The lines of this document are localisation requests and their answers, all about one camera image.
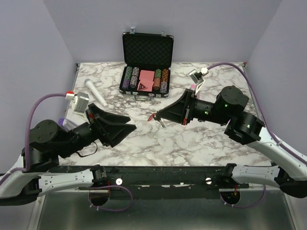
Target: white wall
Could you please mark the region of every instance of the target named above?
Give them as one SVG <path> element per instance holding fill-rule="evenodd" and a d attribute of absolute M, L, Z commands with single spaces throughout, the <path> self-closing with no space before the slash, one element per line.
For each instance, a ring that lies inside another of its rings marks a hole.
<path fill-rule="evenodd" d="M 248 61 L 272 130 L 307 154 L 307 1 L 283 0 Z"/>
<path fill-rule="evenodd" d="M 44 0 L 77 62 L 123 61 L 121 34 L 166 30 L 173 61 L 247 61 L 281 0 Z"/>
<path fill-rule="evenodd" d="M 24 147 L 33 103 L 47 93 L 70 90 L 76 66 L 42 0 L 0 1 L 0 173 Z M 33 125 L 64 115 L 64 99 L 49 99 Z M 33 205 L 0 207 L 0 229 L 25 230 Z"/>

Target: stack of poker chips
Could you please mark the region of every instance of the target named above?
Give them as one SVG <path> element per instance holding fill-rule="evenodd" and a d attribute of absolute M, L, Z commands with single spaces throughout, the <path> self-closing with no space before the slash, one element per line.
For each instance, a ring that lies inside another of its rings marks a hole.
<path fill-rule="evenodd" d="M 130 81 L 130 87 L 133 88 L 133 89 L 136 88 L 136 86 L 137 86 L 139 72 L 140 72 L 139 68 L 137 68 L 137 67 L 133 68 L 132 77 L 131 77 L 131 81 Z"/>
<path fill-rule="evenodd" d="M 156 69 L 154 73 L 154 81 L 153 81 L 154 90 L 160 90 L 161 74 L 162 74 L 162 71 L 160 69 Z"/>
<path fill-rule="evenodd" d="M 128 66 L 126 68 L 126 73 L 125 73 L 123 87 L 122 87 L 125 90 L 127 90 L 129 88 L 131 75 L 132 75 L 132 67 Z"/>
<path fill-rule="evenodd" d="M 160 93 L 167 93 L 168 69 L 162 71 Z"/>

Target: case handle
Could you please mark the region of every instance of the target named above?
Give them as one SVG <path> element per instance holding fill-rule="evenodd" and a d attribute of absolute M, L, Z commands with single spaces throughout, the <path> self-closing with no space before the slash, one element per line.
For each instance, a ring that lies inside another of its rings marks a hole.
<path fill-rule="evenodd" d="M 134 93 L 134 99 L 136 101 L 150 102 L 153 99 L 153 96 L 154 96 L 153 94 L 150 94 L 149 98 L 143 98 L 143 97 L 137 97 L 137 94 Z"/>

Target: white tube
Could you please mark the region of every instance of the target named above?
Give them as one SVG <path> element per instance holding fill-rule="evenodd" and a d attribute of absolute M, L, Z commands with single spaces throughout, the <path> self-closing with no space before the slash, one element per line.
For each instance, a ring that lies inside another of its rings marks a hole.
<path fill-rule="evenodd" d="M 89 90 L 94 94 L 94 96 L 97 98 L 97 100 L 103 105 L 104 107 L 107 106 L 107 103 L 105 99 L 101 96 L 100 92 L 95 87 L 94 83 L 90 79 L 85 79 L 84 81 L 85 85 Z"/>

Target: marble table top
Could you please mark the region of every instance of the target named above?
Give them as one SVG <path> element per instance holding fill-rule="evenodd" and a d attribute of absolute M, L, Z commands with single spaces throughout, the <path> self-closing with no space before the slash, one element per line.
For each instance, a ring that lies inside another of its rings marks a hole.
<path fill-rule="evenodd" d="M 74 92 L 89 94 L 90 103 L 108 112 L 127 115 L 130 124 L 137 129 L 130 133 L 120 144 L 104 147 L 99 141 L 98 152 L 92 156 L 79 158 L 72 154 L 60 159 L 61 165 L 116 165 L 116 166 L 206 166 L 237 163 L 244 165 L 270 165 L 270 160 L 254 149 L 242 146 L 224 134 L 226 126 L 210 122 L 191 121 L 187 126 L 164 121 L 166 128 L 148 117 L 167 105 L 175 102 L 186 88 L 193 83 L 188 73 L 193 69 L 210 66 L 212 63 L 172 63 L 169 97 L 155 98 L 152 102 L 135 101 L 132 95 L 118 91 L 124 63 L 82 63 L 74 86 Z M 91 79 L 108 103 L 106 108 L 96 100 L 86 88 L 84 80 Z M 255 113 L 247 83 L 240 73 L 229 66 L 216 67 L 205 76 L 201 89 L 201 99 L 214 102 L 216 95 L 225 86 L 235 85 L 250 98 L 246 111 Z M 68 119 L 77 124 L 86 121 L 74 114 L 71 106 Z M 80 151 L 90 154 L 96 146 L 91 144 Z"/>

